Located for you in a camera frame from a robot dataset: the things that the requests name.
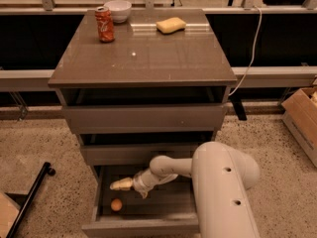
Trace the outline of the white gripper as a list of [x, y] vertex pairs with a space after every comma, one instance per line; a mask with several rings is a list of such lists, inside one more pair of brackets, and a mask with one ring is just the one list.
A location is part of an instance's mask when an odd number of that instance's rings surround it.
[[139, 175], [135, 175], [133, 179], [122, 178], [110, 184], [111, 190], [130, 190], [132, 187], [141, 195], [142, 198], [146, 198], [148, 196], [149, 189]]

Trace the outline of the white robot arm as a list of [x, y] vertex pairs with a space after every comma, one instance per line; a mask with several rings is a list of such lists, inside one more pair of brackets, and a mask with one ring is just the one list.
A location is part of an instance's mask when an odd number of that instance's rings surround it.
[[200, 145], [189, 159], [156, 156], [131, 178], [110, 184], [112, 190], [134, 189], [142, 197], [179, 176], [192, 179], [201, 238], [260, 238], [246, 190], [260, 179], [249, 155], [218, 142]]

